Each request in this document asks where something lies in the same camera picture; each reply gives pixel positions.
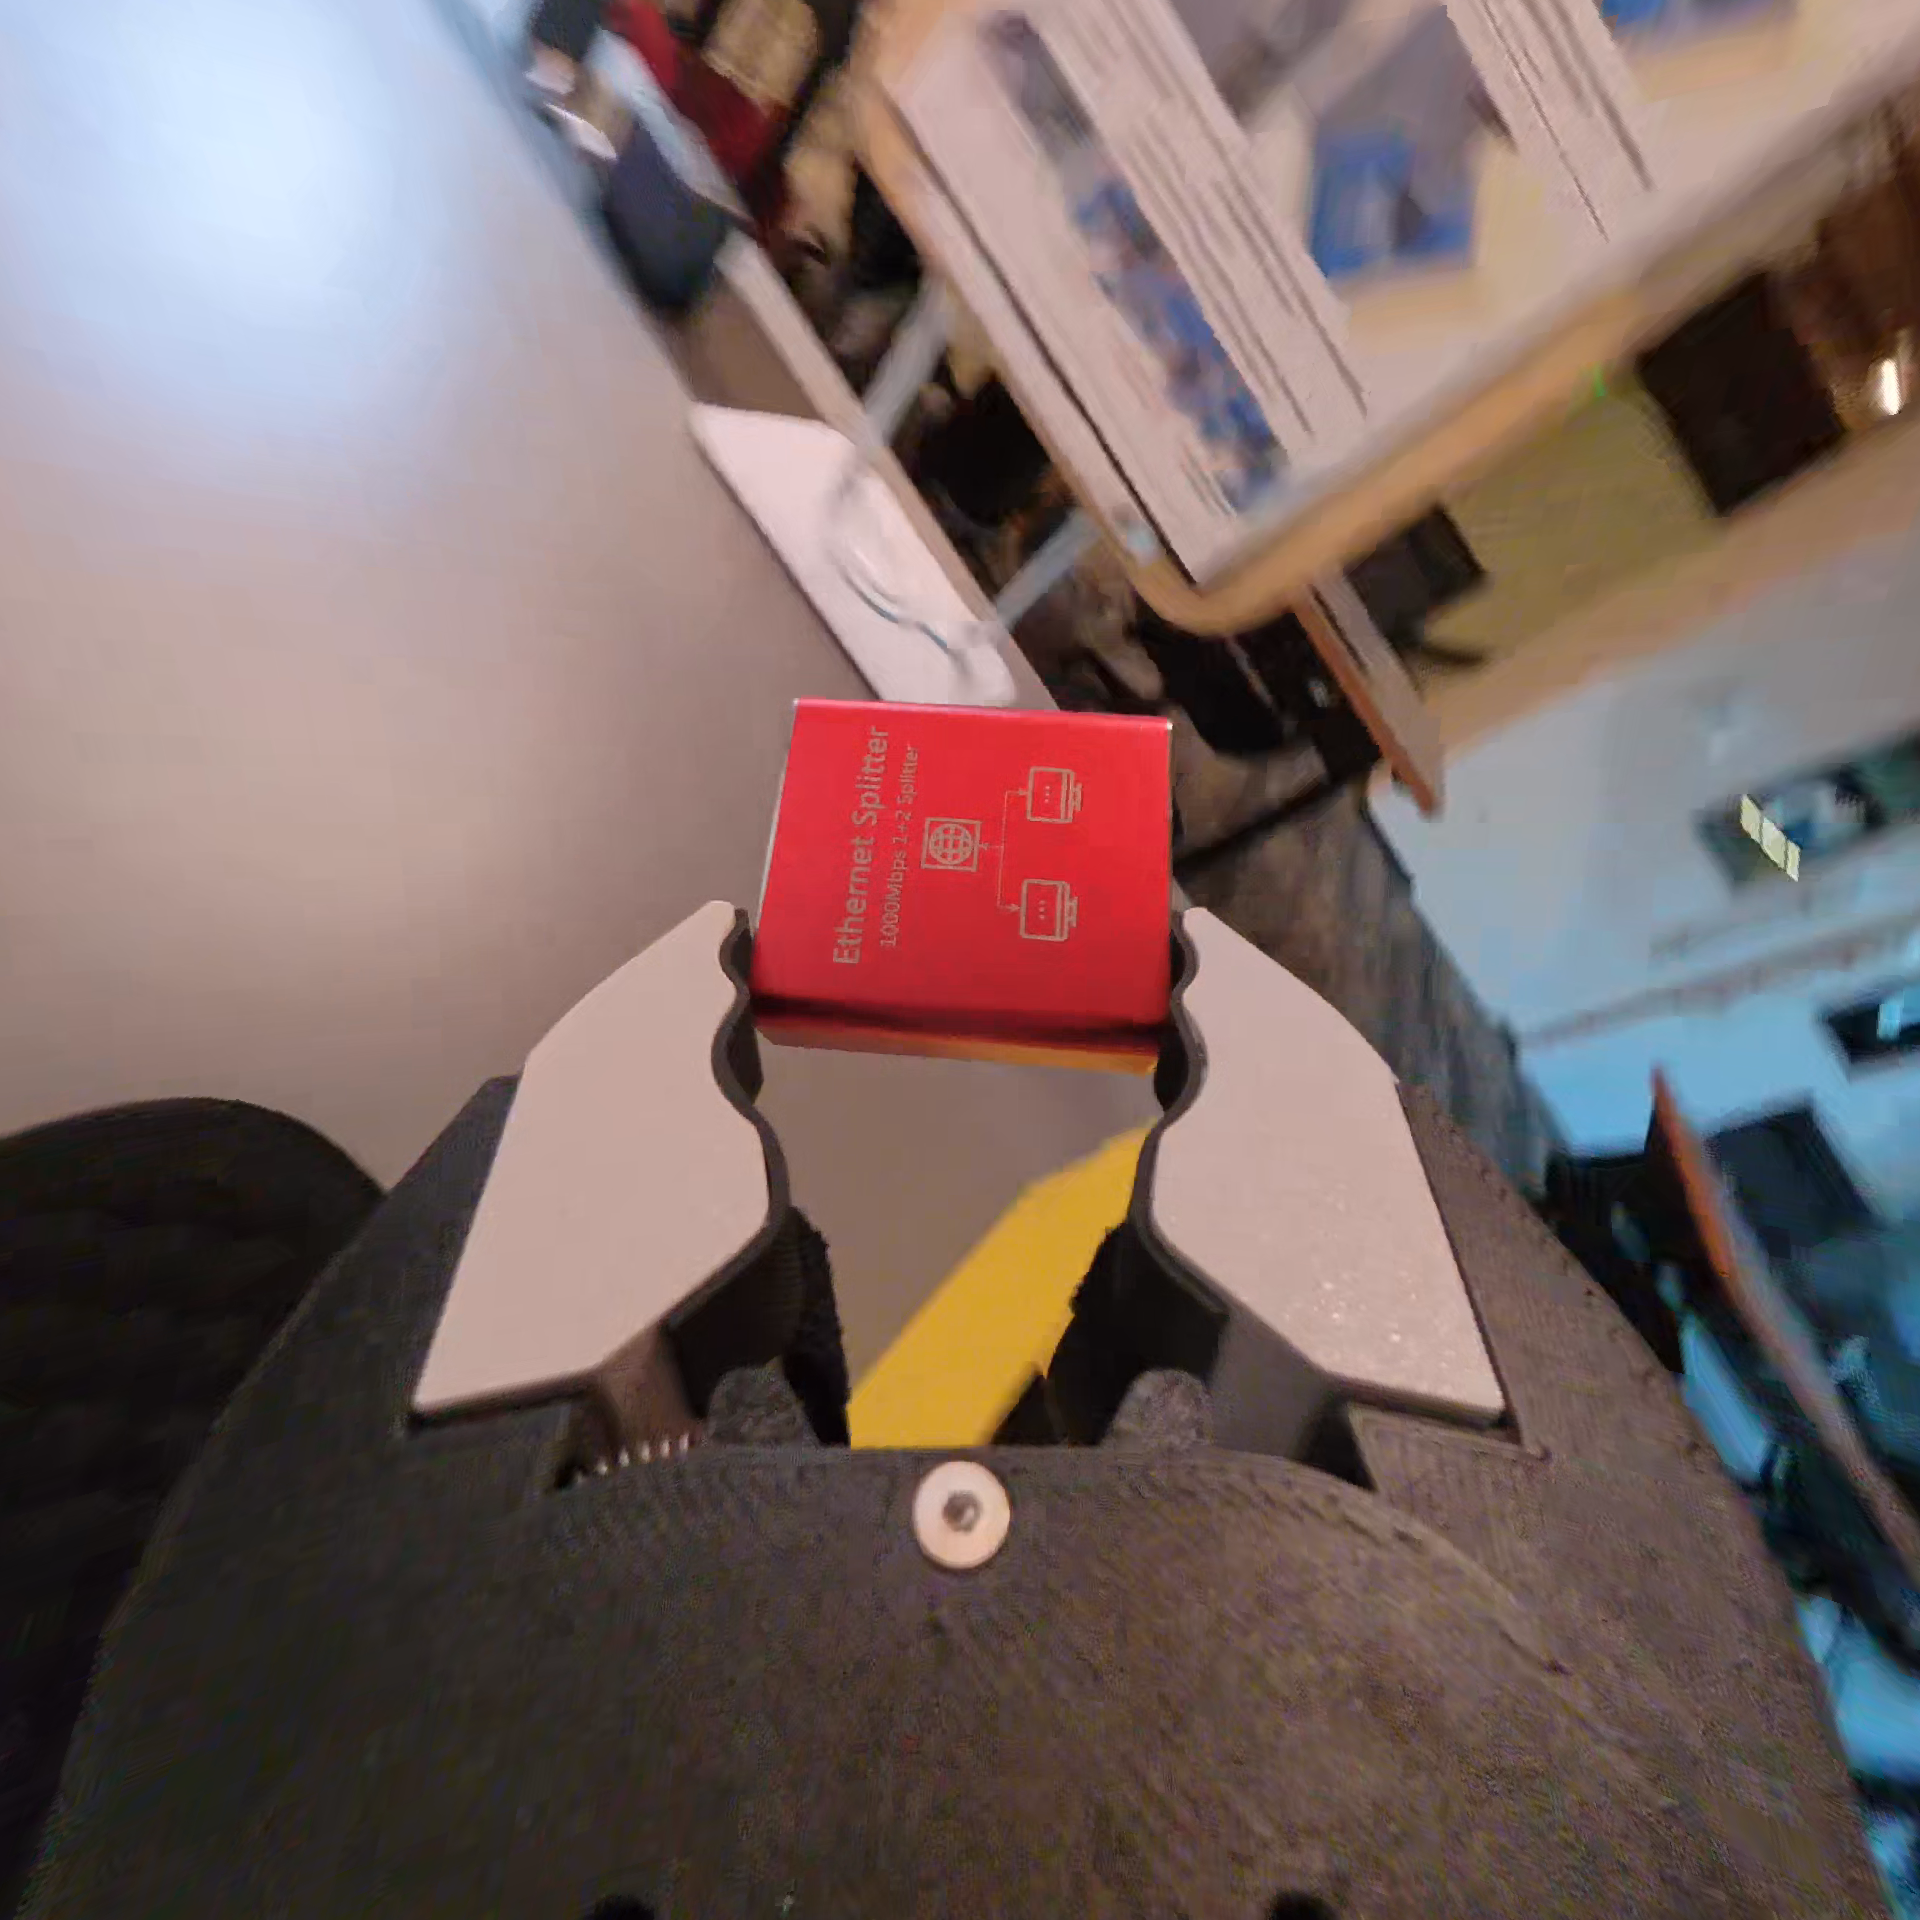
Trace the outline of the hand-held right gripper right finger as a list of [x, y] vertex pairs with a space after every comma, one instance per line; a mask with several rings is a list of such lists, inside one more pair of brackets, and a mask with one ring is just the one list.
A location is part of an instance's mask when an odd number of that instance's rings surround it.
[[1490, 1431], [1505, 1385], [1399, 1077], [1206, 907], [1176, 929], [1176, 1049], [1136, 1174], [1150, 1271], [1201, 1310], [1215, 1436], [1305, 1459], [1335, 1409]]

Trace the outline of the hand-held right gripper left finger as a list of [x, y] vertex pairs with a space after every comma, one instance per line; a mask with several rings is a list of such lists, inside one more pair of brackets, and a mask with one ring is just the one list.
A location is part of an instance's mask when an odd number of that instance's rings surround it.
[[698, 1446], [715, 1383], [778, 1357], [786, 1211], [759, 1114], [750, 923], [708, 901], [532, 1046], [414, 1385], [420, 1423], [585, 1412], [599, 1473]]

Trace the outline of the yellow plastic bin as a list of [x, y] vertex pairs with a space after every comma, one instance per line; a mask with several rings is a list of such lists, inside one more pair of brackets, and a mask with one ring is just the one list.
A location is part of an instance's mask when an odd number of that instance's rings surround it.
[[1124, 1220], [1145, 1127], [1051, 1171], [985, 1229], [852, 1385], [852, 1449], [980, 1449], [1044, 1377], [1072, 1297]]

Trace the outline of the red ethernet splitter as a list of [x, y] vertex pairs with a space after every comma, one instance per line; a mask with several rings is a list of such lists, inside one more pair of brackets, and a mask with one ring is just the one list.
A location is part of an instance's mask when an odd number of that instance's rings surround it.
[[1169, 1025], [1161, 716], [808, 700], [752, 921], [759, 1031], [1150, 1073]]

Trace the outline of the grey desk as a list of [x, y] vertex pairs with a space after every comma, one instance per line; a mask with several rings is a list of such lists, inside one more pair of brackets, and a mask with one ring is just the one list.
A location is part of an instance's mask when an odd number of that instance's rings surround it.
[[396, 1182], [866, 687], [442, 5], [6, 5], [6, 1132]]

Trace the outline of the black mesh pad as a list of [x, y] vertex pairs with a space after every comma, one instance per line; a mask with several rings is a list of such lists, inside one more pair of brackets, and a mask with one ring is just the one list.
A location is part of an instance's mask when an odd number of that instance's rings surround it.
[[136, 1101], [6, 1137], [6, 1907], [160, 1509], [383, 1198], [334, 1140], [238, 1100]]

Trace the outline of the wooden office table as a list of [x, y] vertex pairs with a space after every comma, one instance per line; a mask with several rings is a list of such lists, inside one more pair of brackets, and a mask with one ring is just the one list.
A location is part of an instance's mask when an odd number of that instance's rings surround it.
[[1294, 610], [1388, 772], [1423, 815], [1441, 815], [1448, 803], [1443, 732], [1353, 583], [1339, 571], [1312, 581]]
[[1798, 1418], [1824, 1459], [1846, 1477], [1905, 1579], [1918, 1582], [1918, 1523], [1849, 1401], [1839, 1390], [1807, 1317], [1775, 1278], [1761, 1242], [1738, 1211], [1707, 1146], [1686, 1114], [1670, 1075], [1652, 1068], [1648, 1156], [1657, 1187], [1687, 1220], [1683, 1235], [1713, 1271], [1720, 1293], [1784, 1383]]

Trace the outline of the large grey power box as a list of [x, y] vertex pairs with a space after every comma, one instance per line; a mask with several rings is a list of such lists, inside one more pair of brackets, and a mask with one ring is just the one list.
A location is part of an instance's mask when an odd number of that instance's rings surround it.
[[614, 249], [640, 299], [684, 317], [713, 286], [721, 253], [748, 222], [732, 178], [679, 118], [632, 122], [602, 193]]

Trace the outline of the instruction sign on white stand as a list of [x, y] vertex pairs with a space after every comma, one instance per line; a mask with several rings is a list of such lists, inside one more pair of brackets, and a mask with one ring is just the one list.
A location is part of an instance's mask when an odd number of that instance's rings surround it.
[[1788, 235], [1916, 5], [882, 5], [858, 157], [1176, 629], [1324, 599]]

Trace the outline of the red container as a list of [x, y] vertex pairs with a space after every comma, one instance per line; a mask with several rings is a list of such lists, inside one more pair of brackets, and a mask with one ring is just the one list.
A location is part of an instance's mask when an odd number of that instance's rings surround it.
[[785, 205], [785, 157], [778, 149], [786, 111], [763, 103], [679, 36], [657, 5], [608, 3], [604, 28], [625, 41], [758, 219]]

